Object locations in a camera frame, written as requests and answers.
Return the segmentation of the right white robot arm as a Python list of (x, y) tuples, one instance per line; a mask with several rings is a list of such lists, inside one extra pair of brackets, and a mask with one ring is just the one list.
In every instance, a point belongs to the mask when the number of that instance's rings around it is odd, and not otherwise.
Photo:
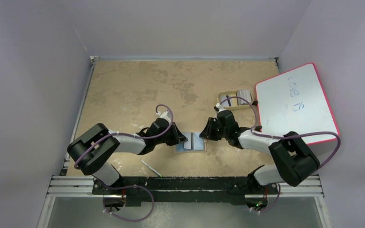
[(273, 165), (261, 165), (248, 175), (248, 188), (253, 193), (260, 193), (272, 183), (296, 187), (320, 168), (320, 161), (296, 132), (289, 132), (283, 139), (262, 137), (251, 128), (240, 127), (230, 110), (210, 117), (200, 137), (225, 139), (233, 147), (271, 155)]

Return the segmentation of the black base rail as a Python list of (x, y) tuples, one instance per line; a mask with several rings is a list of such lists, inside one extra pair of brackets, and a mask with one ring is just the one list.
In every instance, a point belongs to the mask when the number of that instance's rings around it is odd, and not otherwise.
[(143, 202), (229, 203), (261, 207), (278, 192), (277, 184), (261, 186), (254, 178), (241, 177), (133, 177), (124, 176), (111, 188), (94, 180), (92, 193), (104, 198), (119, 196), (128, 207)]

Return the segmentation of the pink framed whiteboard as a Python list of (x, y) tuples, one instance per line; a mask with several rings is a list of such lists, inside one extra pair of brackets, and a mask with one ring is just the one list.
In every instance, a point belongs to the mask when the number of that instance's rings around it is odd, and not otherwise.
[(314, 63), (306, 63), (255, 85), (261, 133), (283, 136), (325, 132), (305, 137), (308, 145), (336, 140), (340, 135), (332, 108)]

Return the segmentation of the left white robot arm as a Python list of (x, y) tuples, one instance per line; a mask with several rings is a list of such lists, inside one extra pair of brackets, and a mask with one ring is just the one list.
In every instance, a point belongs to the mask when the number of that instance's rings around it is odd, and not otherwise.
[(92, 175), (110, 194), (118, 194), (124, 183), (121, 174), (108, 162), (113, 153), (145, 155), (159, 144), (175, 146), (187, 140), (175, 122), (161, 117), (131, 136), (112, 132), (104, 124), (97, 123), (70, 143), (67, 152), (84, 175)]

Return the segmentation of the silver pen on table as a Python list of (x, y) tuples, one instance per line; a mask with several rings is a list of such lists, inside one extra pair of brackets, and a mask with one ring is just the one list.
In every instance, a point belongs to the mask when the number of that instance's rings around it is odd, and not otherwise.
[(154, 169), (152, 166), (150, 166), (148, 163), (146, 163), (145, 161), (141, 160), (141, 162), (147, 167), (149, 168), (151, 171), (153, 171), (158, 177), (163, 177), (163, 175), (158, 172), (156, 169)]

